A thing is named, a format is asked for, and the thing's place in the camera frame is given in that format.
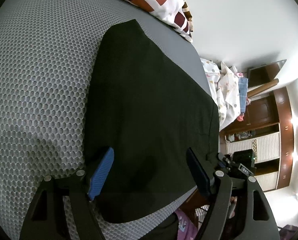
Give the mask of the purple patterned sleeve forearm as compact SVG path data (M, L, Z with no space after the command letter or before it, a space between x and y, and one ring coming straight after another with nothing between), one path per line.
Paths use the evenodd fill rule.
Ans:
M181 210L177 209L175 213L178 216L178 240L194 240L197 235L197 228L189 217Z

